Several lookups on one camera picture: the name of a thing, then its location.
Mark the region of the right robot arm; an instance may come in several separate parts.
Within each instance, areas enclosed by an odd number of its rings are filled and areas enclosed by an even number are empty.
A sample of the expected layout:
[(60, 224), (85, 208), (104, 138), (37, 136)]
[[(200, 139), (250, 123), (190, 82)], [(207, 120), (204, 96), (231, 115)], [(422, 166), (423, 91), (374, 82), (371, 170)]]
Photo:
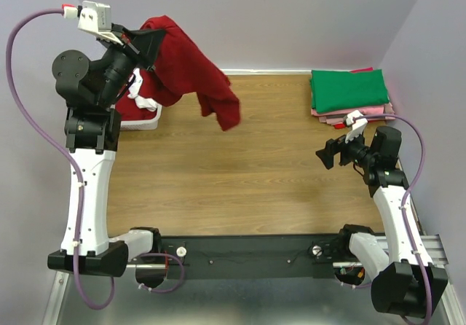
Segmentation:
[(384, 227), (386, 249), (371, 229), (345, 225), (335, 242), (336, 255), (345, 261), (356, 258), (362, 264), (376, 311), (429, 321), (448, 276), (434, 265), (417, 229), (408, 181), (397, 167), (401, 141), (399, 130), (379, 126), (371, 145), (366, 145), (363, 132), (358, 132), (327, 140), (316, 155), (327, 169), (333, 167), (336, 155), (341, 166), (362, 169)]

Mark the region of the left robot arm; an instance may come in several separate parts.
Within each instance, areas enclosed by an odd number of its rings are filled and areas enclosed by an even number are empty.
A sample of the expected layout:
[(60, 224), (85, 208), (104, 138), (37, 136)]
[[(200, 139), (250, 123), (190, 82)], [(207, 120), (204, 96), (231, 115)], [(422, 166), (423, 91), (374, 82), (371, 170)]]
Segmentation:
[(67, 106), (65, 153), (71, 158), (68, 222), (60, 249), (48, 256), (52, 270), (120, 277), (132, 258), (152, 263), (162, 252), (155, 228), (110, 238), (106, 214), (122, 122), (115, 105), (133, 84), (135, 69), (155, 70), (165, 30), (112, 27), (117, 41), (102, 43), (102, 58), (67, 50), (52, 63), (55, 90)]

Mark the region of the dark red t-shirt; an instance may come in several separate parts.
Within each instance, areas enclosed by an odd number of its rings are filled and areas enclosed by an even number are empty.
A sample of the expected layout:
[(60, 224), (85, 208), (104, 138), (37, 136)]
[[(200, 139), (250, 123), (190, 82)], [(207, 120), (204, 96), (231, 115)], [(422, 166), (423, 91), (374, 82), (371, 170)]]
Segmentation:
[(215, 114), (223, 131), (239, 125), (240, 100), (233, 93), (228, 77), (183, 29), (166, 15), (149, 18), (142, 28), (166, 31), (155, 61), (155, 71), (141, 71), (143, 96), (169, 107), (183, 95), (195, 93), (203, 117)]

